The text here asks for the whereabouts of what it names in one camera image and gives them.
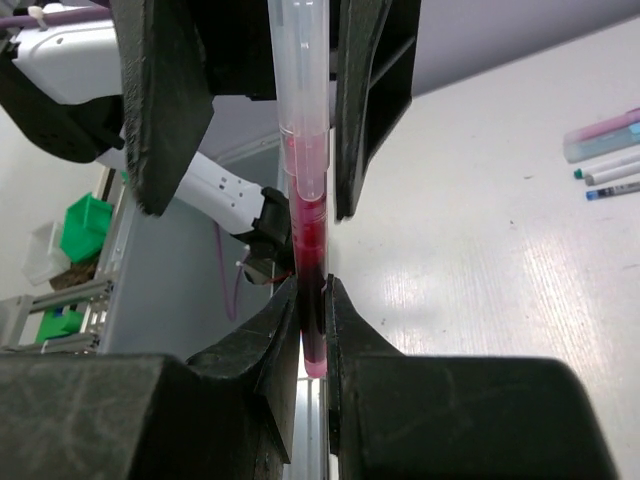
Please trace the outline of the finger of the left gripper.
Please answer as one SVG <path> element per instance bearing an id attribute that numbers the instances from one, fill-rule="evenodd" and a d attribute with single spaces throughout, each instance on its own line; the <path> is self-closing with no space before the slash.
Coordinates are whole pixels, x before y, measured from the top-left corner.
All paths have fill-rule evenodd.
<path id="1" fill-rule="evenodd" d="M 264 1 L 110 4 L 121 60 L 126 167 L 136 201 L 160 216 L 214 115 L 217 96 L 276 97 Z"/>
<path id="2" fill-rule="evenodd" d="M 332 3 L 334 203 L 352 218 L 368 166 L 412 101 L 421 2 Z"/>

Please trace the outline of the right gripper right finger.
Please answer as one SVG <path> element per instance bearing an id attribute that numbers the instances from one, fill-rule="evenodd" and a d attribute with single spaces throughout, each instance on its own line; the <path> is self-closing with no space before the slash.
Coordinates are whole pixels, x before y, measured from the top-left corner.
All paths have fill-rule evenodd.
<path id="1" fill-rule="evenodd" d="M 614 479 L 583 384 L 543 357 L 412 356 L 325 294 L 328 435 L 343 479 Z"/>

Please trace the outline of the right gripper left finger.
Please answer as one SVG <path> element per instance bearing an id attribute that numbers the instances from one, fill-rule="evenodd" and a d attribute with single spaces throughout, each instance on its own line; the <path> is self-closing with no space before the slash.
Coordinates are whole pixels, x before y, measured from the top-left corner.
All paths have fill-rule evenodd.
<path id="1" fill-rule="evenodd" d="M 299 360 L 293 279 L 187 360 L 1 358 L 5 479 L 278 479 L 292 457 Z"/>

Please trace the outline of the red gel pen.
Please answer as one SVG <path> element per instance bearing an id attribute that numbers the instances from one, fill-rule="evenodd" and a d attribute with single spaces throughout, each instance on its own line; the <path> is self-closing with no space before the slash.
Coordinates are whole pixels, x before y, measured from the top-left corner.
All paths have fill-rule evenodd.
<path id="1" fill-rule="evenodd" d="M 302 181 L 295 172 L 295 157 L 326 154 L 328 135 L 296 138 L 281 131 L 283 168 L 287 178 L 292 245 L 297 279 L 296 312 L 300 323 L 306 373 L 321 378 L 327 372 L 324 294 L 327 285 L 327 174 L 316 179 L 310 199 L 299 194 Z"/>

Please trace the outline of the light blue highlighter pen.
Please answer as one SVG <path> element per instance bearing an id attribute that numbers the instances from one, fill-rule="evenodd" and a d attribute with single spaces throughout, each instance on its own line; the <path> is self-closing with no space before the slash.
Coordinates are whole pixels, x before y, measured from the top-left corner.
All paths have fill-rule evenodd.
<path id="1" fill-rule="evenodd" d="M 639 123 L 610 133 L 578 141 L 563 147 L 563 154 L 570 164 L 609 154 L 639 144 Z"/>

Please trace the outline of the white teal marker pen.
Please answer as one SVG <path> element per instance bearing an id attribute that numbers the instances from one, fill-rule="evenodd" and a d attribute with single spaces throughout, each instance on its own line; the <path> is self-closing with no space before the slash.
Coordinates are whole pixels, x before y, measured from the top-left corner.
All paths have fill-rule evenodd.
<path id="1" fill-rule="evenodd" d="M 594 175 L 609 170 L 614 170 L 626 165 L 637 163 L 639 161 L 639 153 L 627 154 L 613 160 L 578 168 L 573 172 L 573 177 L 577 180 L 585 179 L 589 175 Z"/>

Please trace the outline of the pink highlighter pen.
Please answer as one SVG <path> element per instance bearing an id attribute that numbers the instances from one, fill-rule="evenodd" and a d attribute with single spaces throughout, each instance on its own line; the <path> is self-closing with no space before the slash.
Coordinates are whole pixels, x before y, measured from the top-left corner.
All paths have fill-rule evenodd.
<path id="1" fill-rule="evenodd" d="M 625 112 L 622 115 L 569 132 L 564 136 L 563 143 L 574 144 L 589 140 L 591 138 L 608 134 L 615 130 L 626 128 L 631 124 L 637 123 L 638 121 L 639 109 L 635 108 L 633 110 Z"/>

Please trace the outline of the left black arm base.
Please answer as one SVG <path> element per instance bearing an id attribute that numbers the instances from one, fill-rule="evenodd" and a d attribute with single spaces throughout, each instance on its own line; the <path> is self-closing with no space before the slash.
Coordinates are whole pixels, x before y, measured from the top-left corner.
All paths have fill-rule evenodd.
<path id="1" fill-rule="evenodd" d="M 291 239 L 284 244 L 255 240 L 246 245 L 243 260 L 245 278 L 253 285 L 266 286 L 282 283 L 295 273 L 294 251 Z"/>

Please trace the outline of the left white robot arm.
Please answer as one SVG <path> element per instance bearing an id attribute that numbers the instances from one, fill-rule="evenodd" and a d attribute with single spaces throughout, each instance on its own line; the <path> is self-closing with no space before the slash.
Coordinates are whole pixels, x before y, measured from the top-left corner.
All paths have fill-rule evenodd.
<path id="1" fill-rule="evenodd" d="M 253 255 L 327 253 L 326 188 L 353 216 L 411 101 L 417 1 L 23 1 L 1 20 L 1 104 L 36 146 L 128 173 L 141 210 L 180 198 Z M 219 96 L 273 101 L 288 191 L 199 153 Z"/>

